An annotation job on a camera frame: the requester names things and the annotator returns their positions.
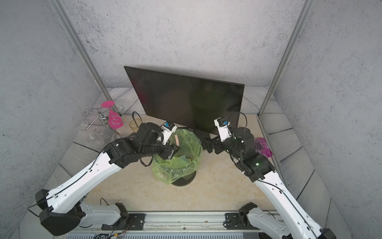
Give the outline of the small pink strip note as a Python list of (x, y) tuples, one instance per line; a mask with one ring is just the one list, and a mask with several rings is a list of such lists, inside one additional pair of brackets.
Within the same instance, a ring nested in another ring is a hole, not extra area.
[(178, 135), (175, 135), (174, 137), (175, 137), (175, 140), (176, 140), (176, 145), (180, 146)]

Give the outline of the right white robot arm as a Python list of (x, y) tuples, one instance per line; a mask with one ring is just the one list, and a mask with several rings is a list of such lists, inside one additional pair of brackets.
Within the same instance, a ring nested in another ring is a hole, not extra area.
[(272, 163), (255, 149), (255, 139), (245, 127), (216, 125), (218, 136), (209, 139), (209, 152), (228, 153), (251, 182), (268, 197), (282, 222), (268, 215), (255, 203), (247, 203), (238, 211), (237, 219), (224, 223), (227, 229), (258, 228), (273, 239), (335, 239), (334, 232), (321, 227), (293, 197)]

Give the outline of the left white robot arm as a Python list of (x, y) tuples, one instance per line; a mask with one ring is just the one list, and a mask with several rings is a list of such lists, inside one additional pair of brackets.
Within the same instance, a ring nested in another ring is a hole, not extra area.
[(54, 189), (42, 189), (35, 194), (36, 204), (42, 210), (42, 227), (54, 236), (64, 235), (77, 227), (101, 225), (104, 230), (123, 230), (129, 214), (122, 203), (90, 205), (81, 200), (97, 185), (143, 157), (158, 155), (169, 160), (180, 150), (170, 144), (170, 136), (177, 127), (166, 121), (162, 126), (142, 123), (138, 132), (109, 143), (98, 157)]

